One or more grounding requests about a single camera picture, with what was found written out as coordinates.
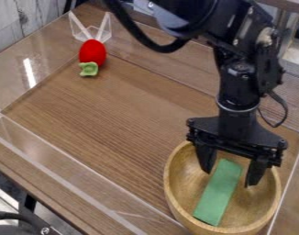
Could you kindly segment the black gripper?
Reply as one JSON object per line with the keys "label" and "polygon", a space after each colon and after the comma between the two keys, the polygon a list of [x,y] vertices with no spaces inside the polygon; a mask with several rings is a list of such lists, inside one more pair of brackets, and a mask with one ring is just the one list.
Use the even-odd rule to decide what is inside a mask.
{"label": "black gripper", "polygon": [[247,169],[246,187],[261,182],[267,167],[282,164],[289,142],[262,126],[253,111],[234,114],[222,110],[218,117],[193,117],[187,120],[187,127],[187,140],[195,146],[206,173],[213,171],[217,151],[253,160]]}

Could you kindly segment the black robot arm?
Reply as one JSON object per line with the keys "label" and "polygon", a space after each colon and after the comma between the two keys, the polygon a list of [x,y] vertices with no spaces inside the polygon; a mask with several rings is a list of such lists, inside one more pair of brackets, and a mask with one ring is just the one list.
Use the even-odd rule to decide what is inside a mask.
{"label": "black robot arm", "polygon": [[187,140],[197,150],[201,167],[211,172],[217,153],[226,151],[250,159],[246,185],[257,185],[269,168],[282,164],[289,142],[263,128],[261,101],[283,83],[278,52],[282,41],[274,19],[255,0],[153,0],[161,28],[175,37],[155,43],[134,22],[119,0],[105,0],[119,22],[143,46],[171,53],[199,36],[214,48],[219,71],[215,117],[187,120]]}

